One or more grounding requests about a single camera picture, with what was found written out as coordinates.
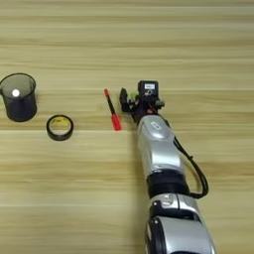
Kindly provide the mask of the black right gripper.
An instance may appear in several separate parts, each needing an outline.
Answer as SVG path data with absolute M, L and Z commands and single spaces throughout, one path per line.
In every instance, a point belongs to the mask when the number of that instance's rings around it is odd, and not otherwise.
M 138 99 L 132 107 L 132 101 L 128 98 L 128 93 L 125 88 L 122 88 L 119 95 L 121 110 L 125 113 L 130 113 L 136 124 L 139 124 L 141 119 L 147 115 L 157 115 L 158 109 L 165 106 L 163 100 L 147 100 Z

